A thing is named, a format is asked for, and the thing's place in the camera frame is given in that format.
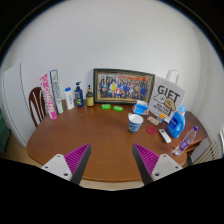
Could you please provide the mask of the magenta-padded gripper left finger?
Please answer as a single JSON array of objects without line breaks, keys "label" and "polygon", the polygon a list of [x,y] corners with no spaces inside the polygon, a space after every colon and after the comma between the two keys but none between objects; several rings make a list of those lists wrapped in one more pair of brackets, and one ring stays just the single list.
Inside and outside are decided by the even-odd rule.
[{"label": "magenta-padded gripper left finger", "polygon": [[91,154],[91,145],[85,144],[66,155],[56,154],[42,169],[79,185]]}]

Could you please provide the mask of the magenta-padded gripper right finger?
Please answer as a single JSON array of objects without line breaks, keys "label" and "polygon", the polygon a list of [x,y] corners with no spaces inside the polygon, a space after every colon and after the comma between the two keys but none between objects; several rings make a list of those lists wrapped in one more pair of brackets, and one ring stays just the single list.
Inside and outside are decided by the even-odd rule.
[{"label": "magenta-padded gripper right finger", "polygon": [[132,154],[145,185],[182,169],[169,155],[158,155],[138,144],[133,144]]}]

